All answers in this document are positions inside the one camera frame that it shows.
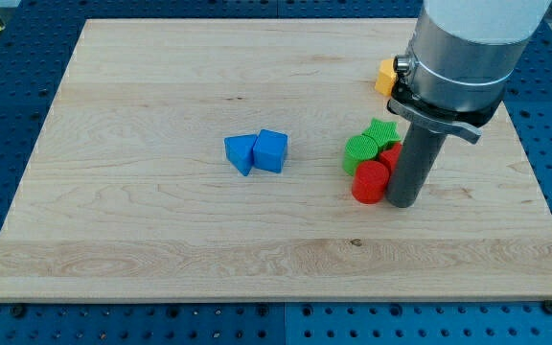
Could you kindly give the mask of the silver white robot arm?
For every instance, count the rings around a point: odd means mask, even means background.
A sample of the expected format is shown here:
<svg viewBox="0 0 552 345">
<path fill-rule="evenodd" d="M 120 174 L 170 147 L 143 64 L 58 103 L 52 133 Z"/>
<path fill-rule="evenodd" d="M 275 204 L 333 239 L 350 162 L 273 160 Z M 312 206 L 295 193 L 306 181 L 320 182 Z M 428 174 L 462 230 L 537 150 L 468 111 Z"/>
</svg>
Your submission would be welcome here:
<svg viewBox="0 0 552 345">
<path fill-rule="evenodd" d="M 410 126 L 406 143 L 476 143 L 549 0 L 425 0 L 393 70 L 387 107 Z"/>
</svg>

